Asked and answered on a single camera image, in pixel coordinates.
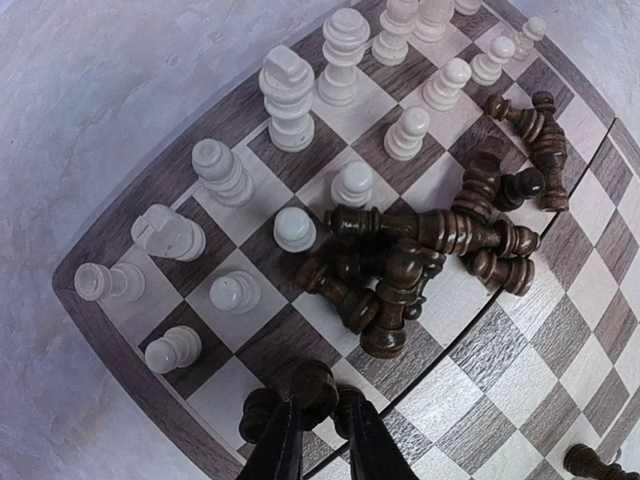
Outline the dark pawn piece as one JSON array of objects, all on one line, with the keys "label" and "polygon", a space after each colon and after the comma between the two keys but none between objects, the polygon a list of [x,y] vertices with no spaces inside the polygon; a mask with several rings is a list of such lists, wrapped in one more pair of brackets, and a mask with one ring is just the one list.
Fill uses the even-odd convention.
[{"label": "dark pawn piece", "polygon": [[[300,401],[302,431],[311,431],[322,423],[332,414],[339,401],[331,369],[318,360],[307,360],[295,369],[288,394]],[[253,390],[243,403],[243,415],[239,423],[241,438],[256,444],[282,401],[276,390]]]}]

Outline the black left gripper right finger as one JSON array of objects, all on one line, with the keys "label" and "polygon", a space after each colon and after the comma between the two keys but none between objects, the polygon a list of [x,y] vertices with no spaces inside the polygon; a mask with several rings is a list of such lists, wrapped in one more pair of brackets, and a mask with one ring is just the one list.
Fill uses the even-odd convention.
[{"label": "black left gripper right finger", "polygon": [[414,479],[373,404],[359,392],[344,394],[352,479]]}]

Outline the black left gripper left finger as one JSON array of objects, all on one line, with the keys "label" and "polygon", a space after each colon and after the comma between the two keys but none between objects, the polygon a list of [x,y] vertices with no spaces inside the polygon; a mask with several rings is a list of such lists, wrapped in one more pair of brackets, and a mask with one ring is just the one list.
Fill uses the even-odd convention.
[{"label": "black left gripper left finger", "polygon": [[242,479],[301,479],[302,410],[297,399],[281,402],[239,474]]}]

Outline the dark knight piece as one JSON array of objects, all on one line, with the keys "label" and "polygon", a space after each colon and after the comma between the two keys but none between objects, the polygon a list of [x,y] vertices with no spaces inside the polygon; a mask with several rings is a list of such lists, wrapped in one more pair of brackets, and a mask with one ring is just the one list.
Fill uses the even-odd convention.
[{"label": "dark knight piece", "polygon": [[569,473],[597,480],[639,480],[637,472],[626,472],[617,463],[605,464],[595,450],[585,444],[573,445],[565,454],[563,467]]}]

